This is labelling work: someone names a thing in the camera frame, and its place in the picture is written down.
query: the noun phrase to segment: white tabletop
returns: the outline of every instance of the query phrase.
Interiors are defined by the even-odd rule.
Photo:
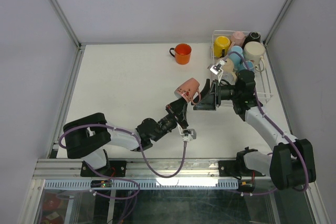
[[[86,46],[73,93],[67,122],[103,112],[108,122],[125,128],[136,128],[143,119],[156,121],[167,112],[165,106],[176,100],[174,90],[193,77],[203,88],[211,77],[210,44],[190,44],[191,60],[179,65],[170,56],[175,44],[90,45]],[[285,114],[273,76],[270,74],[273,98],[265,105],[267,112],[284,130]],[[229,158],[245,147],[270,152],[260,135],[235,114],[231,106],[217,111],[193,111],[189,105],[187,121],[196,129],[197,139],[188,144],[187,158]],[[106,145],[110,158],[141,158],[140,153]],[[177,128],[146,150],[148,158],[179,158],[183,142]],[[58,158],[67,157],[61,149]]]

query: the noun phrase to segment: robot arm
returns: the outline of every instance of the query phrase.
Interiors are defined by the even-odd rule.
[[[151,141],[157,142],[177,126],[183,141],[188,142],[196,138],[196,132],[194,129],[187,129],[186,110],[187,102],[184,98],[180,98],[166,106],[168,114],[158,122],[152,118],[146,118],[136,129],[125,129],[125,131],[132,132],[133,135],[136,135],[141,140],[143,150],[152,147],[153,144]],[[103,113],[96,113],[67,123],[63,127],[63,130],[66,132],[74,127],[88,124],[107,124],[107,121]],[[68,158],[82,158],[94,169],[100,169],[108,163],[106,152],[100,148],[105,144],[120,146],[130,151],[139,152],[138,141],[136,141],[133,135],[126,132],[102,127],[87,127],[75,130],[65,137]]]
[[[221,74],[217,65],[210,66],[215,74]],[[194,106],[194,110],[216,110],[222,100],[232,100],[233,108],[240,118],[251,125],[266,141],[272,152],[272,157],[262,154],[256,149],[248,147],[237,153],[236,173],[246,173],[249,170],[257,170],[271,177],[278,189],[291,188],[305,184],[305,176],[301,162],[296,159],[297,153],[259,110],[258,102],[254,95],[254,73],[242,70],[237,75],[236,84],[222,84],[214,80],[210,85],[207,82],[202,90],[202,99]],[[316,179],[312,145],[307,139],[299,140],[295,136],[284,132],[299,150],[308,170],[309,182]]]

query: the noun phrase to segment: mug handle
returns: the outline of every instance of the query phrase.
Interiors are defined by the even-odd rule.
[[[194,103],[194,100],[191,100],[191,103],[193,105],[197,105],[200,101],[201,101],[201,93],[199,91],[200,89],[197,89],[197,93],[198,93],[198,102],[197,103]]]
[[[222,50],[222,56],[220,58],[224,58],[225,57],[225,49]]]
[[[263,56],[260,57],[260,61],[263,62],[263,63],[262,63],[262,70],[258,70],[258,66],[256,66],[255,69],[256,69],[256,71],[258,71],[258,72],[263,72],[263,71],[265,70],[265,68],[266,68],[265,59],[264,59]]]
[[[175,48],[171,48],[171,49],[169,49],[169,53],[175,58],[175,55],[172,53],[172,50],[175,50]]]

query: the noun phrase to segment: beige mug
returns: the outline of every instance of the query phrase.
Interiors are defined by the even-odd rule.
[[[252,61],[256,71],[262,72],[266,69],[266,64],[265,64],[265,59],[264,59],[264,54],[266,52],[265,47],[263,44],[256,42],[256,41],[251,41],[245,45],[244,48],[244,58],[246,60]],[[260,70],[259,64],[262,62],[262,69]]]
[[[193,102],[194,95],[198,93],[199,101],[201,100],[201,93],[199,89],[200,85],[199,82],[196,81],[194,78],[190,78],[189,80],[185,81],[182,85],[180,85],[174,92],[174,94],[181,98],[183,97],[186,102],[191,102],[192,104],[195,104]]]
[[[222,79],[226,80],[231,85],[234,85],[237,80],[237,76],[234,73],[234,68],[235,68],[235,65],[233,61],[227,58],[225,60],[225,64],[222,66],[222,70],[223,70]]]

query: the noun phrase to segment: glass panel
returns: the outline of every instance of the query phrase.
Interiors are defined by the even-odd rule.
[[[270,181],[258,181],[259,188]],[[98,192],[126,197],[134,191]],[[144,189],[129,200],[93,196],[88,190],[44,190],[35,223],[166,224],[248,223],[314,224],[304,193],[288,189],[267,196],[244,196],[230,190]]]

